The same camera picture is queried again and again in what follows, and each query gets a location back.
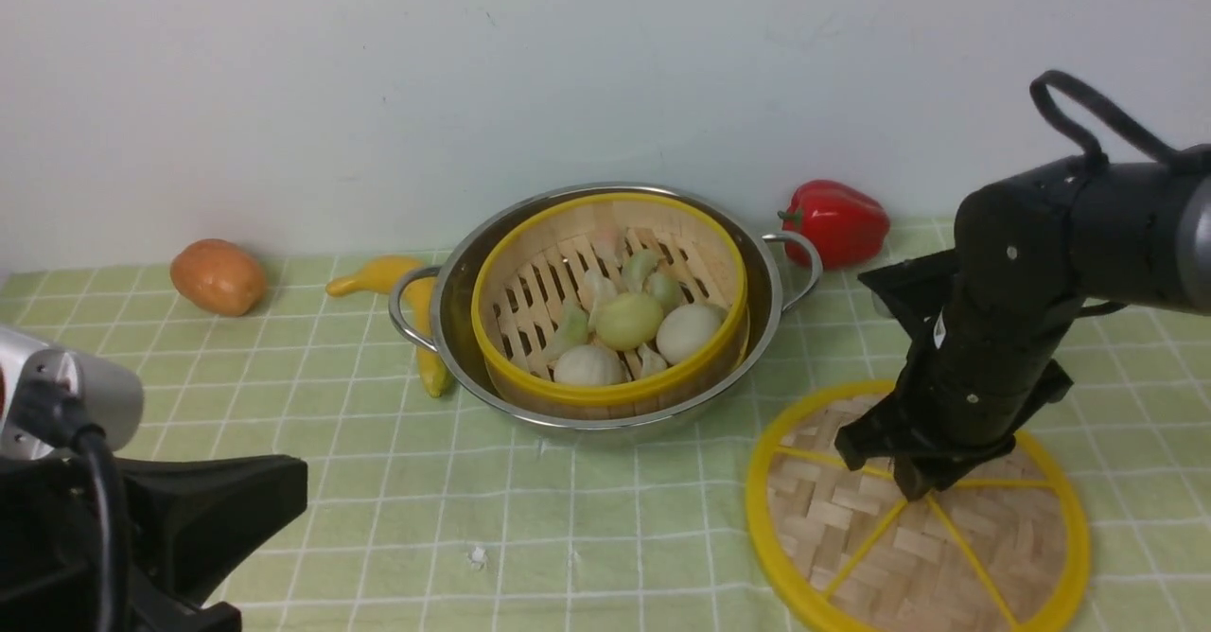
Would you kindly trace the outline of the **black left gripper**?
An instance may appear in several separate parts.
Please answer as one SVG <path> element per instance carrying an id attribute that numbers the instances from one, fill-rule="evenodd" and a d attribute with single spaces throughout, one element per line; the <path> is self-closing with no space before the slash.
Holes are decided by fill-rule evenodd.
<path id="1" fill-rule="evenodd" d="M 308 509 L 308 464 L 287 455 L 117 462 L 130 516 L 130 630 L 242 631 L 210 596 Z M 94 631 L 101 538 L 82 462 L 2 462 L 5 631 Z"/>

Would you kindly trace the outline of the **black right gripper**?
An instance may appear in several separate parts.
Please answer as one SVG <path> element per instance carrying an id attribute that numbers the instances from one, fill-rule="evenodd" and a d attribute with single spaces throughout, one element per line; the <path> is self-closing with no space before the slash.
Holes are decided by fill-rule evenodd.
<path id="1" fill-rule="evenodd" d="M 1045 372 L 1077 318 L 1077 295 L 1012 264 L 965 265 L 955 249 L 859 278 L 911 347 L 893 392 L 837 430 L 834 449 L 851 471 L 893 459 L 895 484 L 918 501 L 1008 452 L 1052 398 Z"/>

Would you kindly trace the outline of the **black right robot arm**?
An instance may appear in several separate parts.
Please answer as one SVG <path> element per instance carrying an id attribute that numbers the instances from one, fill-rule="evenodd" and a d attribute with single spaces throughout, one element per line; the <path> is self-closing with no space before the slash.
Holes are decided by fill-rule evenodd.
<path id="1" fill-rule="evenodd" d="M 860 275 L 911 339 L 893 392 L 842 426 L 851 471 L 893 462 L 906 499 L 1004 458 L 1072 386 L 1056 349 L 1127 306 L 1206 316 L 1209 148 L 1172 163 L 1071 157 L 995 180 L 957 209 L 955 243 Z"/>

